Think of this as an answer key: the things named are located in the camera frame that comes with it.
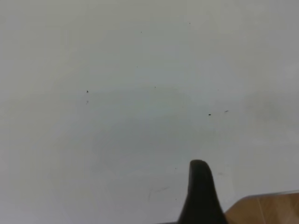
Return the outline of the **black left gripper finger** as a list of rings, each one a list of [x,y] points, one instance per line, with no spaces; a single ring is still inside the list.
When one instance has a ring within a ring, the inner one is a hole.
[[[217,197],[211,169],[205,161],[190,162],[187,196],[178,223],[227,223]]]

